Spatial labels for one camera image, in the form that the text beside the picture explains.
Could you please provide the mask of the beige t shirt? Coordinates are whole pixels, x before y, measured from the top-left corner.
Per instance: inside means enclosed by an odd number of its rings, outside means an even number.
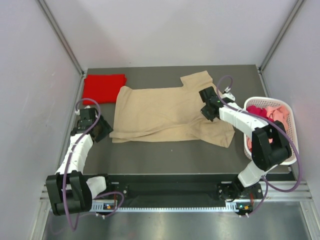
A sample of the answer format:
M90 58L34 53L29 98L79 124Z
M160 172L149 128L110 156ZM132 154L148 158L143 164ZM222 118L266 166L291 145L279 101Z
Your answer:
M206 119L199 92L214 87L207 71L181 77L181 87L132 89L121 87L115 104L113 143L202 140L228 148L233 126Z

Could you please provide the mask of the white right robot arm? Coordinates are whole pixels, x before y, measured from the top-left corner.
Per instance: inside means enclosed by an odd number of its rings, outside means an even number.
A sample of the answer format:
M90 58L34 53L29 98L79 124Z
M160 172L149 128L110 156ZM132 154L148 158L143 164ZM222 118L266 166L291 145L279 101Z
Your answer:
M199 91L199 95L204 103L200 111L207 120L229 123L251 140L252 160L232 181L234 194L245 198L261 177L292 156L285 127L280 121L267 122L261 116L253 116L238 106L229 93L219 98L212 86Z

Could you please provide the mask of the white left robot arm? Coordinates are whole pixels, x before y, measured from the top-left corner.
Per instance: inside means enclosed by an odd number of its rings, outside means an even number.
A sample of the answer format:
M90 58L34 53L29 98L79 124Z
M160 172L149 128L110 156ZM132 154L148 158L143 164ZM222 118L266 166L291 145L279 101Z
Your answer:
M113 131L96 108L77 111L79 120L70 133L70 143L64 160L55 174L46 178L45 185L54 215L88 212L92 201L100 195L109 198L114 191L105 175L86 178L84 166L90 149Z

